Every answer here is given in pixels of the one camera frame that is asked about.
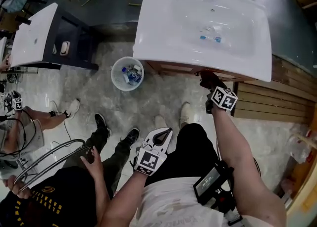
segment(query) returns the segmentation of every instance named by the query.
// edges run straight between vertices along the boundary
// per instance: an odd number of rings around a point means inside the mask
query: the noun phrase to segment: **black t-shirt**
[[[31,189],[29,199],[12,192],[0,203],[1,227],[94,227],[94,180],[79,167],[60,169]]]

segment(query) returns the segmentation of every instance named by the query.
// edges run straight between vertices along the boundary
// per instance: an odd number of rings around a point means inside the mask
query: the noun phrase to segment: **black shorts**
[[[185,125],[177,136],[176,150],[168,154],[162,166],[147,178],[145,186],[161,180],[206,175],[218,161],[218,156],[199,124]]]

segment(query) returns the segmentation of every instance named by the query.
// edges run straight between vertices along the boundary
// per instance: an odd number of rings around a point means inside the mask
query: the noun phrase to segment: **black sneaker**
[[[140,131],[137,128],[133,128],[128,135],[126,136],[126,138],[124,139],[124,141],[127,141],[129,143],[129,145],[131,146],[132,144],[134,144],[137,139],[139,138],[140,135]]]
[[[108,137],[110,137],[110,136],[111,136],[111,130],[110,130],[109,127],[106,125],[106,120],[105,120],[105,118],[103,117],[103,115],[101,115],[101,114],[95,114],[95,121],[96,121],[96,124],[97,124],[97,129],[98,129],[99,127],[104,127],[104,128],[106,128],[106,129],[108,130],[108,134],[109,134]]]

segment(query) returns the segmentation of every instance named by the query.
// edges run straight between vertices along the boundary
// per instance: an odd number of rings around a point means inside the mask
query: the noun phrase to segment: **metal handrail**
[[[42,157],[38,158],[32,165],[30,165],[28,168],[26,168],[25,170],[23,170],[14,180],[13,184],[16,184],[16,182],[23,177],[29,170],[31,170],[32,168],[34,168],[35,166],[37,166],[41,161],[43,161],[45,158],[47,158],[48,156],[50,156],[51,154],[53,154],[54,152],[58,151],[59,149],[68,146],[74,142],[81,142],[83,143],[82,146],[78,149],[76,149],[75,151],[73,151],[72,153],[64,156],[63,158],[59,159],[58,161],[56,161],[55,163],[51,164],[50,166],[48,166],[47,168],[45,168],[43,171],[41,171],[40,173],[38,173],[36,176],[34,176],[32,179],[30,179],[21,189],[20,192],[22,192],[23,190],[25,190],[30,184],[32,184],[34,181],[36,181],[37,179],[39,179],[40,177],[42,177],[45,173],[47,173],[48,171],[50,171],[51,169],[53,169],[55,166],[57,166],[58,164],[60,164],[61,162],[65,161],[66,159],[68,159],[69,157],[71,157],[72,155],[74,155],[75,153],[82,151],[84,149],[89,149],[91,148],[90,146],[83,146],[85,144],[85,141],[82,139],[73,139],[70,141],[67,141],[65,143],[62,143],[61,145],[55,147],[54,149],[50,150],[49,152],[45,153]]]

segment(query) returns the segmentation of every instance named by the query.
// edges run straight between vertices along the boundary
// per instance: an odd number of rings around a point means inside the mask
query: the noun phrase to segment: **bathroom sink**
[[[133,51],[141,60],[271,80],[265,8],[252,0],[143,0]]]

